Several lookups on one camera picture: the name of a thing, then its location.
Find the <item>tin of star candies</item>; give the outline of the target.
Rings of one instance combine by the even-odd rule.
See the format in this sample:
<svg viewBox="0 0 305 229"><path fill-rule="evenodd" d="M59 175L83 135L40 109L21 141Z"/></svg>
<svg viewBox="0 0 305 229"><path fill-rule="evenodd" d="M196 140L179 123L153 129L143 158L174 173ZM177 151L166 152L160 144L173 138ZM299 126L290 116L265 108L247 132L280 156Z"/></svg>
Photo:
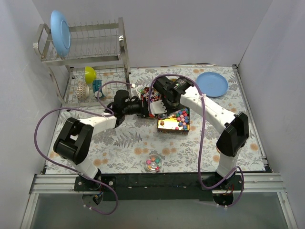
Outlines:
<svg viewBox="0 0 305 229"><path fill-rule="evenodd" d="M170 134L187 135L190 131L190 109L185 107L166 116L158 116L157 131Z"/></svg>

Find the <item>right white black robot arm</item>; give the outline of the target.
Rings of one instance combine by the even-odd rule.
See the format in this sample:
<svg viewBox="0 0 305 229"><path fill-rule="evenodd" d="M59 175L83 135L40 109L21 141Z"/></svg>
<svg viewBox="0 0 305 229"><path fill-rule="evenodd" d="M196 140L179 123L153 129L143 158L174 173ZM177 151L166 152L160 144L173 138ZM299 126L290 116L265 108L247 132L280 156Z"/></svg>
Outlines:
<svg viewBox="0 0 305 229"><path fill-rule="evenodd" d="M235 114L201 92L196 82L186 76L177 75L176 80L169 79L170 74L157 76L150 85L161 96L157 102L148 102L150 114L163 114L166 117L185 107L190 108L203 118L202 131L209 122L220 134L216 148L220 160L216 170L216 183L212 188L228 189L233 184L232 176L236 172L237 159L249 137L249 120L245 113Z"/></svg>

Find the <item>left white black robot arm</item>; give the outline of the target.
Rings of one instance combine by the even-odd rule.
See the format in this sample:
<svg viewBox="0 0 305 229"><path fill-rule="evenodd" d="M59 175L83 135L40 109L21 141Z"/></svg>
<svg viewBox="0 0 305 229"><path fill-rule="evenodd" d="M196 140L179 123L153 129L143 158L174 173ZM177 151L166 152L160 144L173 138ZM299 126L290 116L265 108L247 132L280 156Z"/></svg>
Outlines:
<svg viewBox="0 0 305 229"><path fill-rule="evenodd" d="M115 129L125 120L126 115L148 114L145 99L130 97L126 90L118 90L114 101L106 106L103 113L87 119L68 118L54 145L53 151L66 159L76 172L86 177L85 185L96 191L101 187L101 171L87 157L92 137L108 129Z"/></svg>

